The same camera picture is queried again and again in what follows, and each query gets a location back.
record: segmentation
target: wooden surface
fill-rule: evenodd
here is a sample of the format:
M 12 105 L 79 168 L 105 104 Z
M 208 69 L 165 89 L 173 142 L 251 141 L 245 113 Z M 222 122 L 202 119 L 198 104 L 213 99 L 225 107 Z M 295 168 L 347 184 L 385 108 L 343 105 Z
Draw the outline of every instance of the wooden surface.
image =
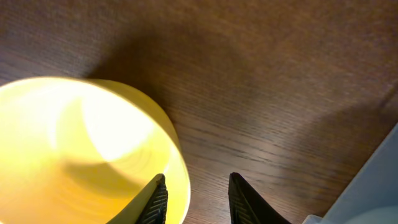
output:
M 239 172 L 292 223 L 323 215 L 397 121 L 397 1 L 0 0 L 0 80 L 106 78 L 155 99 L 228 223 Z

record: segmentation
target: yellow bowl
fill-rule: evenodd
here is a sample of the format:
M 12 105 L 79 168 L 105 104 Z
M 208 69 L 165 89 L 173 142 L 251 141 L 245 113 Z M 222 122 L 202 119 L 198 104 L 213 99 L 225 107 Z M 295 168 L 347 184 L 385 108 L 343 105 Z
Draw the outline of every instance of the yellow bowl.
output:
M 190 182 L 167 115 L 109 80 L 28 78 L 0 87 L 0 223 L 106 223 L 158 173 L 166 223 Z

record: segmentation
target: brown tabletop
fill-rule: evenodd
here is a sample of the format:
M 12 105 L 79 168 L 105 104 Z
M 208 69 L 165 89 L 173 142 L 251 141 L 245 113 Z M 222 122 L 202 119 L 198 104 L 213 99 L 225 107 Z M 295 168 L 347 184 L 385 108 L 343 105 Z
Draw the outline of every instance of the brown tabletop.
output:
M 0 82 L 127 83 L 173 121 L 185 223 L 228 223 L 241 173 L 292 223 L 323 215 L 397 121 L 398 2 L 0 1 Z

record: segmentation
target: round container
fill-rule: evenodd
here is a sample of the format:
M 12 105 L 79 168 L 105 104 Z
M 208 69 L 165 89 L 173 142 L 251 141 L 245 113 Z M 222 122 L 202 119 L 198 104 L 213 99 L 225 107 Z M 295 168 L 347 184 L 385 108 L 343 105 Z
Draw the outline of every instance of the round container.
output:
M 0 223 L 106 223 L 156 175 L 166 223 L 190 182 L 177 134 L 147 95 L 109 80 L 28 78 L 0 87 Z

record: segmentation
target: brown table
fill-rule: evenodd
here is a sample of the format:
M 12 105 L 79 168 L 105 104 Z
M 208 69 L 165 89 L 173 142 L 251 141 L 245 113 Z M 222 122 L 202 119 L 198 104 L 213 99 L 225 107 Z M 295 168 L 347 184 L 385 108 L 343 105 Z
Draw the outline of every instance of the brown table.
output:
M 130 84 L 177 128 L 185 223 L 228 223 L 239 172 L 323 215 L 397 121 L 397 1 L 0 1 L 0 81 Z

